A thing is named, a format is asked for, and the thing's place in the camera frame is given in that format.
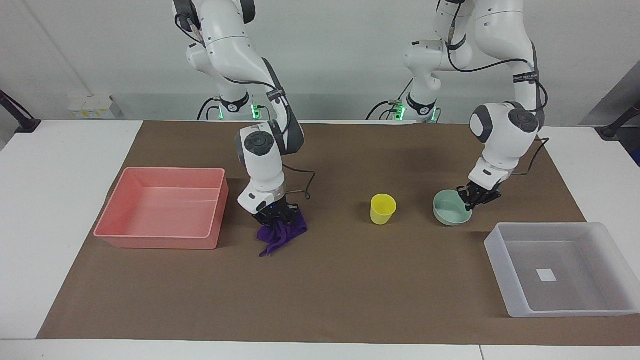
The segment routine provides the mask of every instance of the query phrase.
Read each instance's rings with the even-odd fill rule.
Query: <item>light green bowl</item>
[[[433,198],[433,214],[447,226],[468,222],[471,213],[465,209],[465,203],[456,190],[442,190]]]

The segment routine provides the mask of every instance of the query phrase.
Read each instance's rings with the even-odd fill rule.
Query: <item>translucent storage box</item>
[[[499,223],[484,246],[514,318],[639,312],[640,283],[602,224]]]

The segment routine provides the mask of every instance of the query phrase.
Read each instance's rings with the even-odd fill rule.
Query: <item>wall socket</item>
[[[111,96],[70,96],[69,111],[75,119],[117,119],[122,111]]]

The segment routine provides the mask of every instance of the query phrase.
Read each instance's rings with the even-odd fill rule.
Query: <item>white table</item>
[[[23,339],[0,341],[0,359],[640,359],[640,347],[32,340],[141,124],[45,121],[0,152],[0,338]],[[592,129],[550,127],[541,136],[552,138],[548,151],[586,220],[609,228],[639,276],[640,168],[620,144],[601,141]]]

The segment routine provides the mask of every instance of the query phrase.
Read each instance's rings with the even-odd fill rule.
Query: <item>white square label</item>
[[[538,276],[542,282],[557,281],[556,276],[551,269],[537,269],[536,271],[538,272]]]

